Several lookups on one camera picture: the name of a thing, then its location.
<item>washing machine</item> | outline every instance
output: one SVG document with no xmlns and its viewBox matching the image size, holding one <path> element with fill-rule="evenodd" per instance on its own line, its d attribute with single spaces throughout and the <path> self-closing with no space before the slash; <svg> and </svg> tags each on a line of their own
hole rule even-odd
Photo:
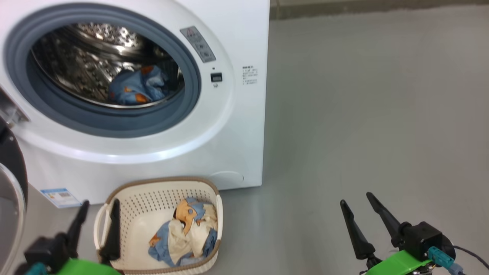
<svg viewBox="0 0 489 275">
<path fill-rule="evenodd" d="M 151 178 L 261 185 L 268 16 L 268 0 L 0 1 L 0 114 L 29 183 L 58 207 Z"/>
</svg>

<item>concrete floor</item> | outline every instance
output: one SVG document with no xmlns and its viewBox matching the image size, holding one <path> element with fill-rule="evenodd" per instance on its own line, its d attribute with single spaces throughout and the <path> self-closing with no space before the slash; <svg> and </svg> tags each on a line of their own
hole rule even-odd
<svg viewBox="0 0 489 275">
<path fill-rule="evenodd" d="M 367 191 L 489 260 L 488 49 L 487 7 L 271 22 L 263 186 L 222 192 L 208 274 L 358 274 L 340 199 L 378 257 L 393 249 Z M 90 260 L 98 208 L 79 245 Z M 21 249 L 75 213 L 31 190 Z M 457 262 L 488 273 L 463 252 Z"/>
</svg>

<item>laundry basket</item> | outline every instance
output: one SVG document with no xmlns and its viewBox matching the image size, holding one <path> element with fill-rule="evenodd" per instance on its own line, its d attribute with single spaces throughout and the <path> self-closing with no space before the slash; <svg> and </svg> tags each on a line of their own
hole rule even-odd
<svg viewBox="0 0 489 275">
<path fill-rule="evenodd" d="M 218 218 L 217 241 L 214 250 L 203 261 L 169 267 L 148 254 L 149 241 L 161 225 L 173 218 L 177 204 L 187 197 L 214 205 Z M 97 252 L 107 239 L 111 223 L 110 211 L 115 199 L 120 201 L 121 248 L 121 257 L 111 261 L 115 269 L 122 270 L 126 275 L 193 275 L 206 272 L 216 262 L 222 236 L 222 200 L 219 191 L 210 181 L 201 178 L 165 178 L 121 186 L 109 196 L 95 218 L 93 238 Z M 104 215 L 100 238 L 100 226 Z"/>
</svg>

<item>blue patterned cloth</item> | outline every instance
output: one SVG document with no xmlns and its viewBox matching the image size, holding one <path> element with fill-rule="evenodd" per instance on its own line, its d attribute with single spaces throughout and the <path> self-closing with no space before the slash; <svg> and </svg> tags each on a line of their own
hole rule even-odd
<svg viewBox="0 0 489 275">
<path fill-rule="evenodd" d="M 197 216 L 195 216 L 194 221 L 198 221 L 198 220 L 202 219 L 202 217 L 205 214 L 204 203 L 197 201 L 197 199 L 195 199 L 195 198 L 186 198 L 186 201 L 187 201 L 188 205 L 190 207 L 192 207 L 193 210 L 195 210 L 195 212 L 197 213 Z"/>
<path fill-rule="evenodd" d="M 169 93 L 168 77 L 158 66 L 137 71 L 121 71 L 109 85 L 109 100 L 120 105 L 139 105 L 158 101 Z"/>
<path fill-rule="evenodd" d="M 202 249 L 202 255 L 204 257 L 207 257 L 212 252 L 212 250 L 214 250 L 216 241 L 217 241 L 217 231 L 211 228 L 211 230 L 209 231 L 209 236 L 205 241 L 204 248 Z"/>
<path fill-rule="evenodd" d="M 150 247 L 148 250 L 149 255 L 158 261 L 164 261 L 167 265 L 174 267 L 175 263 L 170 257 L 170 250 L 168 249 L 168 229 L 169 221 L 164 223 L 156 232 L 156 236 L 160 238 L 154 247 Z"/>
</svg>

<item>clothes in basket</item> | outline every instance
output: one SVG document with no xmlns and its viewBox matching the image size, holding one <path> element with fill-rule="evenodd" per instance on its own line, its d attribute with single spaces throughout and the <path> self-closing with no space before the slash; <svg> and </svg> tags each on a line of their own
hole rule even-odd
<svg viewBox="0 0 489 275">
<path fill-rule="evenodd" d="M 197 263 L 214 249 L 217 215 L 212 204 L 187 198 L 175 209 L 173 220 L 161 226 L 148 253 L 170 267 Z"/>
<path fill-rule="evenodd" d="M 169 94 L 168 77 L 158 66 L 137 71 L 121 71 L 109 85 L 109 100 L 121 105 L 137 105 L 163 99 Z"/>
</svg>

